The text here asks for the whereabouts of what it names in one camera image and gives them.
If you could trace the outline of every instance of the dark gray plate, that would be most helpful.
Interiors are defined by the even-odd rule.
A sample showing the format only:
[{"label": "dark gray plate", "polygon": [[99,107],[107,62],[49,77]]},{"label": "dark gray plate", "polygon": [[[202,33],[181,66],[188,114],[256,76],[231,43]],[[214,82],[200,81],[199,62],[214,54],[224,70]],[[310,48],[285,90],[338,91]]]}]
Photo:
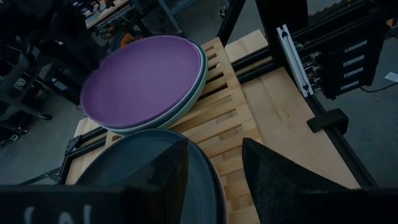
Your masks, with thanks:
[{"label": "dark gray plate", "polygon": [[[166,129],[146,129],[122,138],[90,164],[77,184],[117,185],[182,138],[181,134]],[[221,186],[210,160],[191,141],[188,153],[188,182],[181,223],[224,223]]]}]

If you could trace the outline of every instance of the gray floor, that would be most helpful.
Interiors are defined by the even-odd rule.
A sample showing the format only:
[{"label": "gray floor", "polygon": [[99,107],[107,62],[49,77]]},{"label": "gray floor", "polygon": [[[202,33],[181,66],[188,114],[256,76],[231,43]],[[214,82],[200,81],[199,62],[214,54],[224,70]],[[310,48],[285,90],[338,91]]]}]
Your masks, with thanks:
[{"label": "gray floor", "polygon": [[[308,0],[308,13],[330,6],[335,0]],[[219,1],[198,0],[177,16],[189,39],[199,44],[214,38],[221,24]],[[247,0],[231,35],[230,42],[262,29],[255,0]],[[394,61],[398,40],[385,42],[379,67],[371,89],[388,85],[388,72],[398,73]],[[348,142],[381,186],[398,187],[398,86],[379,93],[352,91],[335,101],[320,101],[326,109],[341,108],[350,118]],[[59,96],[50,95],[44,111],[51,121],[37,120],[29,133],[0,149],[0,184],[17,184],[61,165],[67,141],[84,113]]]}]

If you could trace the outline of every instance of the wooden slat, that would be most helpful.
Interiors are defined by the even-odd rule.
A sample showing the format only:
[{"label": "wooden slat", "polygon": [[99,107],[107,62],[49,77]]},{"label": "wooden slat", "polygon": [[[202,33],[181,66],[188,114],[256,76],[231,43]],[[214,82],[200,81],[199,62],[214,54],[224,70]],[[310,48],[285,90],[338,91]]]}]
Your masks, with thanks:
[{"label": "wooden slat", "polygon": [[224,190],[227,200],[250,194],[248,183],[244,179],[225,186]]},{"label": "wooden slat", "polygon": [[256,30],[225,46],[225,52],[232,63],[267,45],[268,42],[261,31]]},{"label": "wooden slat", "polygon": [[254,205],[254,202],[250,193],[228,200],[228,209],[230,212],[250,207],[252,205]]},{"label": "wooden slat", "polygon": [[197,103],[195,103],[195,105],[193,105],[191,111],[200,110],[201,108],[211,105],[212,103],[215,103],[218,100],[221,100],[227,96],[230,96],[231,94],[233,94],[233,92],[234,91],[231,90],[231,88],[218,91],[215,94],[212,94],[202,100],[197,101]]},{"label": "wooden slat", "polygon": [[194,128],[200,124],[203,124],[207,121],[211,121],[212,119],[215,119],[223,114],[233,111],[236,109],[237,106],[238,105],[236,105],[235,101],[231,101],[231,102],[223,104],[221,106],[217,106],[217,107],[213,108],[212,110],[207,111],[207,113],[203,113],[199,116],[196,116],[195,118],[189,119],[186,122],[178,124],[178,125],[174,126],[172,129],[182,133],[182,132],[187,131],[191,128]]},{"label": "wooden slat", "polygon": [[215,44],[217,44],[217,43],[219,43],[219,42],[220,42],[220,39],[217,37],[217,38],[214,38],[213,40],[211,40],[211,41],[209,41],[209,42],[203,44],[201,47],[203,48],[203,50],[204,50],[205,52],[208,52],[209,50],[211,50],[211,49],[214,48],[214,45],[215,45]]},{"label": "wooden slat", "polygon": [[229,224],[258,224],[260,223],[254,205],[229,213]]},{"label": "wooden slat", "polygon": [[201,143],[203,141],[206,141],[207,139],[210,139],[214,136],[217,136],[219,134],[223,134],[233,128],[238,127],[241,125],[243,122],[249,121],[252,119],[251,115],[246,114],[245,116],[236,116],[231,119],[228,119],[226,121],[223,121],[221,123],[218,123],[213,129],[211,130],[204,130],[200,133],[193,134],[191,136],[188,136],[193,142]]},{"label": "wooden slat", "polygon": [[226,78],[225,77],[219,77],[216,80],[209,82],[206,84],[205,88],[203,89],[203,92],[201,95],[207,94],[213,90],[216,90],[219,87],[222,87],[226,85]]},{"label": "wooden slat", "polygon": [[242,146],[243,138],[259,139],[260,134],[257,128],[253,128],[252,130],[245,131],[244,133],[225,139],[218,144],[214,144],[212,146],[203,148],[203,151],[206,153],[208,157],[215,157],[233,148]]},{"label": "wooden slat", "polygon": [[242,156],[242,147],[236,147],[232,150],[226,151],[223,153],[223,160],[226,161],[228,159],[232,159],[237,156]]},{"label": "wooden slat", "polygon": [[217,50],[216,49],[211,49],[206,51],[206,56],[207,56],[207,60],[211,60],[213,58],[217,57]]},{"label": "wooden slat", "polygon": [[[179,125],[179,124],[181,124],[182,122],[186,122],[186,121],[188,121],[189,119],[192,119],[192,118],[194,118],[194,117],[196,117],[196,116],[199,116],[199,115],[201,115],[201,114],[207,113],[207,112],[213,110],[214,108],[216,108],[216,107],[218,107],[218,106],[223,106],[224,104],[227,104],[227,103],[230,103],[230,102],[232,102],[232,97],[231,97],[231,96],[227,96],[227,97],[225,97],[225,98],[222,98],[222,99],[220,99],[220,100],[218,100],[218,101],[212,103],[212,104],[209,105],[209,106],[205,106],[205,107],[202,107],[202,108],[198,108],[198,109],[195,110],[195,111],[190,111],[186,116],[184,116],[184,117],[181,118],[179,121],[177,121],[173,126]],[[233,103],[236,103],[236,106],[239,105],[239,102],[238,102],[238,101],[235,101],[235,102],[233,102]]]},{"label": "wooden slat", "polygon": [[243,169],[242,157],[237,156],[232,159],[228,159],[227,161],[224,161],[220,164],[216,164],[215,167],[220,176],[224,176],[231,172]]},{"label": "wooden slat", "polygon": [[220,61],[218,60],[219,58],[213,58],[211,60],[208,61],[209,63],[209,67],[215,66],[217,65]]},{"label": "wooden slat", "polygon": [[246,180],[246,178],[244,176],[244,171],[242,169],[231,172],[231,173],[221,177],[221,180],[224,183],[226,183],[226,185],[236,183],[237,181],[242,180],[242,179]]},{"label": "wooden slat", "polygon": [[221,66],[213,68],[213,69],[209,70],[209,72],[207,73],[207,79],[209,80],[209,79],[214,78],[217,75],[222,74],[222,73],[223,73],[223,68]]}]

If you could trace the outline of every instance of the table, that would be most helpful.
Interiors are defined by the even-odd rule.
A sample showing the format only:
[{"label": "table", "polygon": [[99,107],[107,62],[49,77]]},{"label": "table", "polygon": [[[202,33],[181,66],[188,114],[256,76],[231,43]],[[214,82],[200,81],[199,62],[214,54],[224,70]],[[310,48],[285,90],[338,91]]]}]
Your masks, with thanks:
[{"label": "table", "polygon": [[[312,133],[307,126],[307,120],[313,117],[313,113],[284,68],[240,86],[230,63],[223,62],[227,56],[229,60],[237,60],[265,45],[267,42],[259,31],[227,45],[225,51],[218,39],[203,45],[209,58],[210,76],[224,74],[220,81],[208,83],[204,92],[211,92],[221,85],[228,84],[227,90],[231,89],[228,96],[235,98],[235,102],[232,103],[234,107],[228,108],[227,105],[231,106],[229,103],[219,106],[222,108],[219,111],[211,110],[201,108],[205,103],[199,101],[190,114],[171,127],[184,133],[192,141],[198,142],[211,158],[221,176],[221,184],[227,199],[229,223],[259,223],[243,174],[242,136],[263,142],[279,154],[347,188],[359,188],[358,182],[327,134],[324,131]],[[209,101],[213,102],[206,102],[215,103],[226,99],[213,98],[209,98]],[[192,127],[195,129],[196,125],[192,123],[204,124],[205,127],[202,126],[200,131],[193,131]],[[238,125],[242,129],[240,132],[232,129]],[[97,127],[98,124],[85,118],[79,122],[75,136]],[[108,132],[106,138],[110,143],[74,159],[66,184],[74,184],[89,164],[117,140],[115,136]]]}]

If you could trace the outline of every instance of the wooden platform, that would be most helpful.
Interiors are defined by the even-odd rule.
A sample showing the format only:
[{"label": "wooden platform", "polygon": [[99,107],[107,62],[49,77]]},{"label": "wooden platform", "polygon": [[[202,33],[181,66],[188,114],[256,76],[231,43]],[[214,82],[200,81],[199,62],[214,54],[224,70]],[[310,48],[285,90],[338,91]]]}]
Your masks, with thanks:
[{"label": "wooden platform", "polygon": [[[197,143],[216,167],[226,195],[229,223],[259,223],[243,172],[242,138],[262,143],[244,93],[219,39],[202,46],[209,60],[208,79],[191,111],[171,129]],[[82,120],[76,135],[98,127]],[[72,162],[67,184],[74,184],[88,165],[120,136],[108,131],[106,144]]]}]

